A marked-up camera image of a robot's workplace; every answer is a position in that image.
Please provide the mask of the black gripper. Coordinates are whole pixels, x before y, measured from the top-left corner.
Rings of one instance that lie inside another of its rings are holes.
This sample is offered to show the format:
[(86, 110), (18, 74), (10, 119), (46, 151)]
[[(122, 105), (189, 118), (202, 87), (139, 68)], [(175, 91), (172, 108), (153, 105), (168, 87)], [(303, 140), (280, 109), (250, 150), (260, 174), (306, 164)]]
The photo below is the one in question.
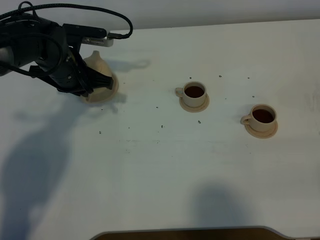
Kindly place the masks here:
[(57, 88), (58, 91), (71, 93), (83, 98), (91, 96), (90, 86), (93, 89), (113, 89), (114, 80), (86, 64), (80, 56), (80, 46), (72, 46), (67, 42), (66, 31), (62, 26), (52, 23), (44, 29), (44, 34), (53, 38), (62, 48), (62, 53), (55, 43), (42, 40), (41, 57), (35, 61), (36, 65), (29, 67), (33, 74), (44, 74), (55, 68), (55, 72), (41, 76), (40, 79)]

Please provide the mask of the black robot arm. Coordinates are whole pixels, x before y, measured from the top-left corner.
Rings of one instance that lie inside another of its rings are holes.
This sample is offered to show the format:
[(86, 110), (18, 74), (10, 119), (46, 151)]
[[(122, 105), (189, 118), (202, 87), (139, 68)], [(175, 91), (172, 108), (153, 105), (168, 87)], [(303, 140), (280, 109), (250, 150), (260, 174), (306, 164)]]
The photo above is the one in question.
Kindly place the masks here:
[(38, 78), (87, 103), (111, 99), (118, 90), (98, 51), (82, 58), (81, 44), (108, 46), (103, 28), (63, 24), (21, 13), (0, 22), (0, 74)]

